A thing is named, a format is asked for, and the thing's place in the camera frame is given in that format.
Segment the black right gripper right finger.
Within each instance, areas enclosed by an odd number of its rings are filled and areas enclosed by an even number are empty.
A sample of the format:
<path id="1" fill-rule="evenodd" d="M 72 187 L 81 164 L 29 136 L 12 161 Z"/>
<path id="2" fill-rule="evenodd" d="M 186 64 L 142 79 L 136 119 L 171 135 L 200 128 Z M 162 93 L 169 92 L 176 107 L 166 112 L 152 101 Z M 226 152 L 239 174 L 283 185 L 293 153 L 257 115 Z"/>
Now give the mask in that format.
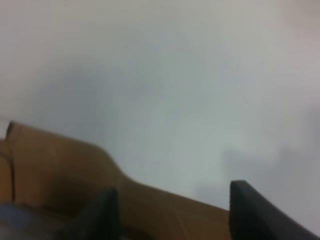
<path id="1" fill-rule="evenodd" d="M 280 211 L 244 180 L 233 180 L 229 193 L 228 225 L 233 240 L 320 238 Z"/>

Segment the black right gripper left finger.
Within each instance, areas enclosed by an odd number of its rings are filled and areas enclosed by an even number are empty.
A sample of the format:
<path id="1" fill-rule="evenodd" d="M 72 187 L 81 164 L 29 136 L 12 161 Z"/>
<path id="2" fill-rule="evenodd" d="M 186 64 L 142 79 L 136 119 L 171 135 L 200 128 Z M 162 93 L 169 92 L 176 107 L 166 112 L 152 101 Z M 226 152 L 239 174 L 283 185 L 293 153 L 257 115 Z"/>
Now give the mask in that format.
<path id="1" fill-rule="evenodd" d="M 115 188 L 100 192 L 56 234 L 57 240 L 119 240 L 119 196 Z"/>

